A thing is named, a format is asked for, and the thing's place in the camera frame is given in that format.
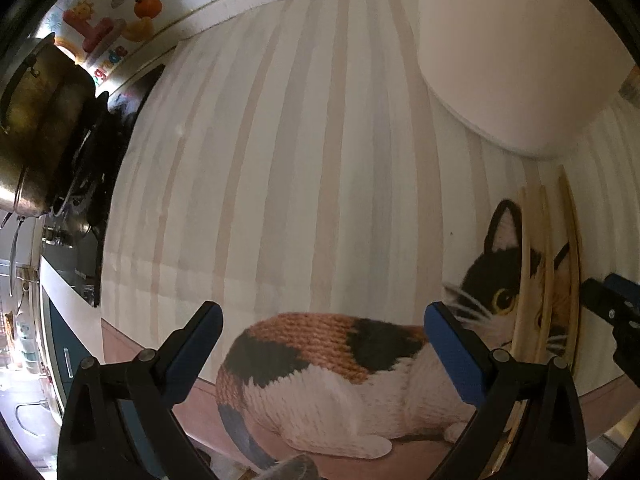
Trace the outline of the wooden chopstick on mat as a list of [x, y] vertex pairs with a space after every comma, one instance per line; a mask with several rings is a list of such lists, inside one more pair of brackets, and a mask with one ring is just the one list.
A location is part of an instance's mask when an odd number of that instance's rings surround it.
[[553, 296], [553, 256], [552, 256], [552, 237], [551, 237], [551, 216], [548, 201], [547, 189], [542, 186], [539, 190], [540, 206], [541, 206], [541, 227], [542, 237], [544, 238], [544, 289], [542, 290], [542, 307], [540, 311], [540, 333], [537, 342], [536, 360], [538, 363], [544, 362], [547, 355], [547, 341], [549, 337], [551, 318], [552, 318], [552, 296]]
[[570, 369], [574, 370], [580, 329], [580, 310], [582, 310], [579, 300], [579, 287], [580, 284], [582, 284], [582, 259], [580, 258], [582, 241], [580, 240], [573, 192], [563, 166], [560, 167], [558, 185], [562, 198], [568, 243], [568, 258], [570, 258], [570, 260], [568, 260], [570, 263], [570, 317], [568, 318], [567, 343], [564, 359], [570, 364]]

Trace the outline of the black gas stove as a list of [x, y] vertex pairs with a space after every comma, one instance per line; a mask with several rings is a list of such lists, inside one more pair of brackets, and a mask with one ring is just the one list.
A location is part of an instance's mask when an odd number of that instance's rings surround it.
[[111, 98], [94, 99], [84, 145], [74, 156], [72, 180], [42, 231], [42, 255], [89, 306], [101, 299], [108, 215], [132, 130], [165, 66], [157, 65]]

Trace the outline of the striped cat table mat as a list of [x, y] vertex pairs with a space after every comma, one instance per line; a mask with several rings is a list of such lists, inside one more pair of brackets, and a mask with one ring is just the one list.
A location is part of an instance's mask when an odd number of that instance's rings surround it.
[[572, 188], [582, 273], [639, 276], [639, 112], [602, 110], [559, 162], [516, 156], [427, 88], [418, 0], [283, 0], [178, 45], [134, 127], [108, 220], [106, 358], [158, 347], [207, 300], [224, 332], [176, 414], [237, 460], [214, 381], [239, 333], [288, 311], [400, 324], [461, 282], [500, 200]]

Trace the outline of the steel cooking pot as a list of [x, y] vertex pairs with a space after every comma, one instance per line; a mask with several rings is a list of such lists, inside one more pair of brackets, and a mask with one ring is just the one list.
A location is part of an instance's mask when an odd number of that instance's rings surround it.
[[40, 217], [62, 191], [96, 97], [55, 34], [28, 38], [1, 70], [1, 209]]

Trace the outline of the colourful fruit wall sticker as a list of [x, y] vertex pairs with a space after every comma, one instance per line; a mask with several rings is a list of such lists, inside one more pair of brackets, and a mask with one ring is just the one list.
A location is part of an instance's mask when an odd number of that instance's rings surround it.
[[188, 0], [58, 0], [36, 36], [53, 35], [54, 44], [100, 86], [186, 10]]

